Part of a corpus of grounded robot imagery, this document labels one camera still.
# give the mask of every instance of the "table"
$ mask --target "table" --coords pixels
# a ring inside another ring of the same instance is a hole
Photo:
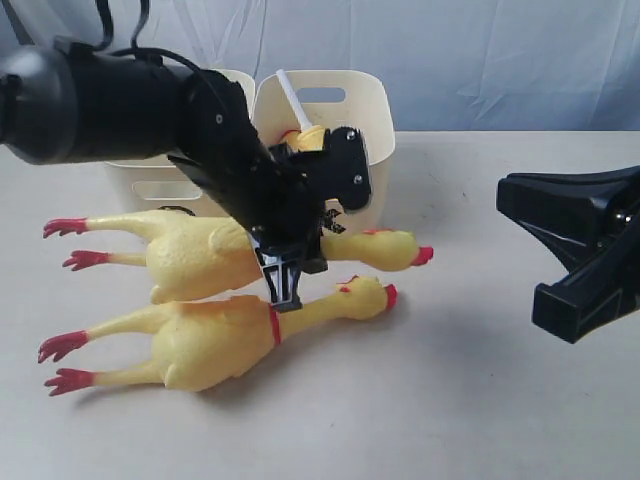
[[[509,172],[634,165],[640,134],[399,133],[383,223],[433,245],[432,263],[379,274],[402,294],[389,316],[301,334],[202,394],[47,396],[57,366],[36,363],[41,341],[147,305],[151,282],[136,267],[61,268],[77,248],[140,250],[128,234],[41,238],[51,218],[119,210],[102,166],[38,168],[1,152],[0,478],[638,478],[640,321],[574,346],[532,325],[535,285],[565,272],[495,210],[495,189]],[[370,271],[334,264],[301,292],[354,273]],[[60,366],[121,368],[148,346],[109,337]]]

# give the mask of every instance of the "black plastic mount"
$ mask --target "black plastic mount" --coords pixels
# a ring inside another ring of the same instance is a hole
[[[576,343],[640,308],[640,166],[603,173],[513,173],[497,209],[540,240],[569,274],[535,289],[535,325]]]

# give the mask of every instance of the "white plastic basket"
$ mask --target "white plastic basket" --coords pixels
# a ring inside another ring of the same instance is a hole
[[[312,124],[330,129],[351,126],[362,132],[373,187],[371,203],[354,215],[344,214],[335,200],[329,201],[327,208],[343,213],[336,221],[349,233],[375,228],[384,208],[390,160],[395,151],[393,120],[384,86],[377,78],[353,70],[296,70],[286,73]],[[343,98],[339,101],[305,102],[306,93],[327,98],[336,90],[342,93]],[[275,74],[264,79],[258,88],[253,123],[260,139],[268,146],[278,143],[287,131],[300,128]]]
[[[240,83],[253,113],[256,84],[237,70],[218,70],[229,80]],[[121,204],[127,212],[153,210],[163,206],[187,208],[198,216],[227,216],[213,200],[195,186],[166,156],[146,160],[106,162],[105,169]]]

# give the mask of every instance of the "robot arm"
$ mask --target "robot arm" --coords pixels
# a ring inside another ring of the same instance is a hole
[[[533,323],[576,343],[640,308],[640,167],[583,174],[514,173],[497,209],[568,270],[535,289]]]
[[[57,38],[52,48],[23,47],[0,63],[0,143],[35,165],[167,155],[247,230],[274,308],[300,308],[301,273],[327,269],[325,202],[338,199],[345,213],[369,204],[361,134],[326,130],[315,152],[267,147],[238,83],[172,52],[137,47],[144,18],[132,48],[103,53],[113,25],[107,2],[97,4],[99,47]]]

